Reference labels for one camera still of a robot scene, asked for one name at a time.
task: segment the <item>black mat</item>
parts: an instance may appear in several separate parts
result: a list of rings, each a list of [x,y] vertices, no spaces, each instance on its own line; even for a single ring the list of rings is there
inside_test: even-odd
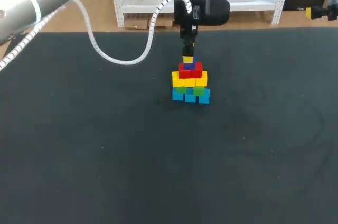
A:
[[[41,34],[0,73],[1,224],[338,222],[338,30],[200,33],[210,105],[171,101],[178,35],[121,67]]]

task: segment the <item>wooden floor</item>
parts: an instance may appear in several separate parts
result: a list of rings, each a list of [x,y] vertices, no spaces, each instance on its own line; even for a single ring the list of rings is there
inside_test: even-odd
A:
[[[114,4],[112,0],[82,0],[86,6],[94,31],[118,32],[126,31],[117,26]],[[327,18],[311,21],[305,17],[304,11],[283,12],[280,24],[271,26],[272,12],[234,12],[230,21],[220,27],[204,27],[204,30],[224,29],[265,29],[275,27],[337,27],[338,21],[328,22]],[[43,29],[45,32],[85,32],[86,27],[77,5],[70,3],[65,10]],[[0,57],[5,53],[7,45],[0,47]]]

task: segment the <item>yellow object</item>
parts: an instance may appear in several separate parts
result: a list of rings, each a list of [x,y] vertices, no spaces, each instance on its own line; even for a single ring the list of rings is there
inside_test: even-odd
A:
[[[306,9],[306,17],[311,19],[311,7]]]
[[[180,79],[179,72],[173,72],[173,88],[184,87],[184,79]]]
[[[182,56],[182,57],[183,57],[183,63],[192,64],[194,62],[194,57],[190,57],[190,56]]]
[[[185,87],[195,87],[196,86],[196,79],[184,79],[184,86]]]
[[[202,78],[196,79],[196,87],[206,87],[208,85],[208,72],[202,72]]]

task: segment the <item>toy block tower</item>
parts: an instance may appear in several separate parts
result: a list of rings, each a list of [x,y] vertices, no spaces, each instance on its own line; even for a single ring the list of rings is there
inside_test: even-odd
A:
[[[209,104],[208,73],[196,57],[183,56],[179,70],[173,72],[173,101]]]

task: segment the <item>black device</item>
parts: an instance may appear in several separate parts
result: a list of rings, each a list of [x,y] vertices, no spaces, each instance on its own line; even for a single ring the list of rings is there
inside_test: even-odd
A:
[[[230,3],[227,0],[190,0],[192,13],[188,14],[183,1],[175,1],[175,23],[180,25],[183,39],[182,55],[194,56],[195,38],[198,26],[219,26],[230,17]]]

